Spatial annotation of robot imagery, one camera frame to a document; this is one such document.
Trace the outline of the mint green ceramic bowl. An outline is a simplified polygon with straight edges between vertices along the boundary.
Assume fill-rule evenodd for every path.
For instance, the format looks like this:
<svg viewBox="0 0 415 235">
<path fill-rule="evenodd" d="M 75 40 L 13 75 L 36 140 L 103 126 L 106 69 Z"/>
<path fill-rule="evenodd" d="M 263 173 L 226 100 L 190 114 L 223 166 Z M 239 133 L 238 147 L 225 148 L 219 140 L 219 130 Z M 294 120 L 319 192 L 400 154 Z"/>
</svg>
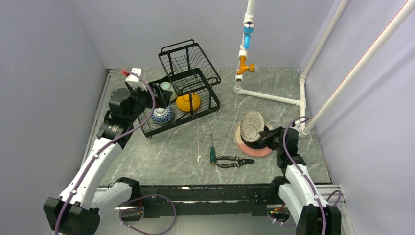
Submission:
<svg viewBox="0 0 415 235">
<path fill-rule="evenodd" d="M 164 91 L 171 91 L 172 92 L 172 95 L 171 95 L 171 98 L 170 98 L 170 101 L 169 102 L 173 102 L 177 98 L 177 94 L 176 94 L 176 92 L 175 92 L 175 90 L 174 90 L 174 88 L 173 88 L 173 86 L 172 86 L 171 83 L 169 83 L 169 82 L 162 82 L 160 84 L 160 86 L 161 86 L 161 88 Z"/>
</svg>

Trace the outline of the black ceramic plate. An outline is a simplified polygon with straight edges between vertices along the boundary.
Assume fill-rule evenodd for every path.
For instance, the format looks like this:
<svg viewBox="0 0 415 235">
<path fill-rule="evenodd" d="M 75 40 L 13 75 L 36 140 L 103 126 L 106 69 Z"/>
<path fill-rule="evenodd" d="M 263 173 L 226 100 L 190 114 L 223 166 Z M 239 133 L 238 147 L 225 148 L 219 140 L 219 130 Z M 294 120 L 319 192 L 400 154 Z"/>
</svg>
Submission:
<svg viewBox="0 0 415 235">
<path fill-rule="evenodd" d="M 263 140 L 257 130 L 249 127 L 248 131 L 242 131 L 240 137 L 245 145 L 252 149 L 263 149 L 266 148 L 266 142 Z"/>
</svg>

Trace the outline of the red patterned ceramic bowl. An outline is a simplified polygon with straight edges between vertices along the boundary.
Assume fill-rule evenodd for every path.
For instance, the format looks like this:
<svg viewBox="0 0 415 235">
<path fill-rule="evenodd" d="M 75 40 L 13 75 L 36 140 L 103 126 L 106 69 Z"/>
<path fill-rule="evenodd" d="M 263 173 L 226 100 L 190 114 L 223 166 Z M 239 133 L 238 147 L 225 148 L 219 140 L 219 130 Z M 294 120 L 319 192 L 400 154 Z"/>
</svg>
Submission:
<svg viewBox="0 0 415 235">
<path fill-rule="evenodd" d="M 174 119 L 174 112 L 170 106 L 166 108 L 156 108 L 151 115 L 151 119 L 156 124 L 168 124 Z"/>
</svg>

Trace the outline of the yellow ribbed ceramic bowl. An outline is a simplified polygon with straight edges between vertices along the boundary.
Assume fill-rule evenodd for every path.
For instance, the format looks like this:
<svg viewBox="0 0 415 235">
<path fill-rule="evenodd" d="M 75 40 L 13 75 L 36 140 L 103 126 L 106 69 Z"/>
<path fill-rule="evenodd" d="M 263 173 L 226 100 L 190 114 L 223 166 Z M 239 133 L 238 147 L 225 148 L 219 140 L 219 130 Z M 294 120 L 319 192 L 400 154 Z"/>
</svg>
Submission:
<svg viewBox="0 0 415 235">
<path fill-rule="evenodd" d="M 176 98 L 176 105 L 178 106 L 180 110 L 184 112 L 190 112 L 192 110 L 193 111 L 197 110 L 200 104 L 201 104 L 201 99 L 195 93 L 178 96 Z"/>
</svg>

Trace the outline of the speckled grey ceramic plate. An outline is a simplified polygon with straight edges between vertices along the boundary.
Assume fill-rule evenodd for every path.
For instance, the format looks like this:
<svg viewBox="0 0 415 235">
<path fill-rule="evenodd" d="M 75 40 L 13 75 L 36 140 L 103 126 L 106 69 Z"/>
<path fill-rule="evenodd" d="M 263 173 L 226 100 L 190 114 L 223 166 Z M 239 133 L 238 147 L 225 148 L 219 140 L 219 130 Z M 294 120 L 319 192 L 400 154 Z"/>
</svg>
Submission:
<svg viewBox="0 0 415 235">
<path fill-rule="evenodd" d="M 264 117 L 258 110 L 247 111 L 240 122 L 241 138 L 252 143 L 260 138 L 259 132 L 264 130 Z"/>
</svg>

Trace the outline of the pink rimmed ceramic plate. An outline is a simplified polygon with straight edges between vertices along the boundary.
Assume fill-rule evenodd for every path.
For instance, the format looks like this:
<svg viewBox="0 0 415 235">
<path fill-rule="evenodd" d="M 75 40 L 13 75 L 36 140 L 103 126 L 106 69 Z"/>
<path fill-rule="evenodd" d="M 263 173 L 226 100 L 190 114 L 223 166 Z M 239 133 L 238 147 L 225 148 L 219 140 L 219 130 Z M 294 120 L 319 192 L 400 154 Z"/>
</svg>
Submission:
<svg viewBox="0 0 415 235">
<path fill-rule="evenodd" d="M 272 149 L 268 147 L 264 147 L 262 149 L 254 149 L 248 147 L 241 138 L 241 128 L 240 123 L 237 124 L 235 131 L 234 131 L 234 141 L 236 146 L 245 154 L 252 156 L 252 157 L 265 157 L 272 153 Z"/>
</svg>

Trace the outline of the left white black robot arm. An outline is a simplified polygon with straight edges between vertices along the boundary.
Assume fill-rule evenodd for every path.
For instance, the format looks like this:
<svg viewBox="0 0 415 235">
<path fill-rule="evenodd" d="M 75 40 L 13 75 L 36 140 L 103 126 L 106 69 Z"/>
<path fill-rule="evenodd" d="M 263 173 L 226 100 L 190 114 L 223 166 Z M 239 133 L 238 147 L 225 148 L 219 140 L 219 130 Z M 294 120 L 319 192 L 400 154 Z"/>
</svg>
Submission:
<svg viewBox="0 0 415 235">
<path fill-rule="evenodd" d="M 45 215 L 56 235 L 93 235 L 101 219 L 114 207 L 123 203 L 133 206 L 140 201 L 139 181 L 127 177 L 116 180 L 98 197 L 95 192 L 136 131 L 134 122 L 147 108 L 166 108 L 172 94 L 158 83 L 147 84 L 145 89 L 127 84 L 111 92 L 109 109 L 86 161 L 60 195 L 44 203 Z"/>
</svg>

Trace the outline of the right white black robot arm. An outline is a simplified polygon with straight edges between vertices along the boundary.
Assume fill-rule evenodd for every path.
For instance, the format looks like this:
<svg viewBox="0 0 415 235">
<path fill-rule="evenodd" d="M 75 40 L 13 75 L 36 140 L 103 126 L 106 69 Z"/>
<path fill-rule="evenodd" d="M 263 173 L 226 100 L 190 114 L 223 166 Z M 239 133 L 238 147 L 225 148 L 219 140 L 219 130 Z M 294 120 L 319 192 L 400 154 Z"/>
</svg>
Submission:
<svg viewBox="0 0 415 235">
<path fill-rule="evenodd" d="M 271 183 L 270 198 L 284 203 L 295 222 L 298 235 L 339 235 L 342 214 L 318 191 L 298 151 L 299 133 L 292 127 L 259 132 L 266 146 L 277 152 L 283 176 Z"/>
</svg>

